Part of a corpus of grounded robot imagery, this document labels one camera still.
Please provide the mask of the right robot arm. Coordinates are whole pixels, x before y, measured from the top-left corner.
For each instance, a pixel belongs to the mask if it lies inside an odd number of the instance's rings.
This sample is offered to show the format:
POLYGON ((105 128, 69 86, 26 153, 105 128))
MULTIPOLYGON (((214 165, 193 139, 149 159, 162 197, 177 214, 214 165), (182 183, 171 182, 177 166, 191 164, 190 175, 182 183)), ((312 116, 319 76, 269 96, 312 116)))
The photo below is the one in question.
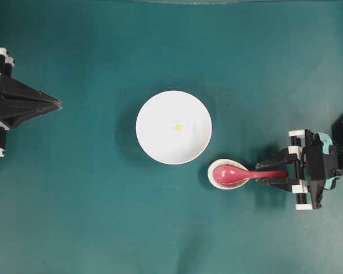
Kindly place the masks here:
POLYGON ((320 209, 324 191, 335 189, 343 179, 343 115, 332 125, 332 136, 304 129, 289 131, 289 137, 289 147, 257 163, 256 169, 292 164, 295 177, 258 181, 294 193, 297 210, 320 209))

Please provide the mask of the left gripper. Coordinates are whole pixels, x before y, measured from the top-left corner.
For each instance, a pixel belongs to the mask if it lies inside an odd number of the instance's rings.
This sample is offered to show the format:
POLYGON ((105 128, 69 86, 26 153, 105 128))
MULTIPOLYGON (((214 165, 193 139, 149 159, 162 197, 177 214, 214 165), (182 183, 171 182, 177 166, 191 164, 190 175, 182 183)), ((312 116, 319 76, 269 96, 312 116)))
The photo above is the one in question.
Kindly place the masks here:
POLYGON ((8 130, 27 120, 62 108, 61 101, 11 78, 14 66, 13 57, 5 48, 0 48, 0 158, 5 155, 8 130))

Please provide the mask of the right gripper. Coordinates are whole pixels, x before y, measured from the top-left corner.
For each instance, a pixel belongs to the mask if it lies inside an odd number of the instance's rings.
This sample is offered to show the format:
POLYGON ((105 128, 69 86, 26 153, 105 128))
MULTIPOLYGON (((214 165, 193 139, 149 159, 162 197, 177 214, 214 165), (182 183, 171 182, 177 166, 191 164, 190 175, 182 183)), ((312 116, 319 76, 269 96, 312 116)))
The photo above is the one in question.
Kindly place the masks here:
POLYGON ((338 169, 337 148, 331 137, 322 132, 313 133, 309 130, 289 131, 292 141, 303 139, 303 146, 292 144, 275 154, 271 159, 263 160, 255 165, 256 169, 267 169, 295 161, 301 163, 306 170, 306 179, 257 179, 259 183, 273 186, 296 195, 309 194, 311 202, 297 202, 297 210, 313 210, 321 208, 321 200, 325 190, 332 190, 340 175, 338 169))

